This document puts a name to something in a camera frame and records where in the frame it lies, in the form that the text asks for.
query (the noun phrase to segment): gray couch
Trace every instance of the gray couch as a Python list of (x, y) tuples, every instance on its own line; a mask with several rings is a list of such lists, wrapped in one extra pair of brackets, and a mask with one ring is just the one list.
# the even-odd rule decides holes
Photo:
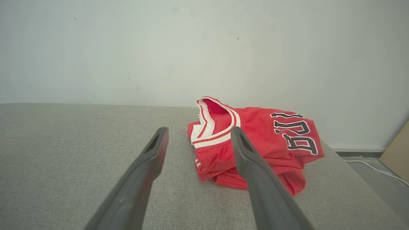
[[(169, 127), (144, 229), (255, 229), (247, 191), (200, 182), (197, 108), (0, 105), (0, 228), (82, 229), (153, 133)], [(324, 142), (295, 201), (316, 229), (408, 229)]]

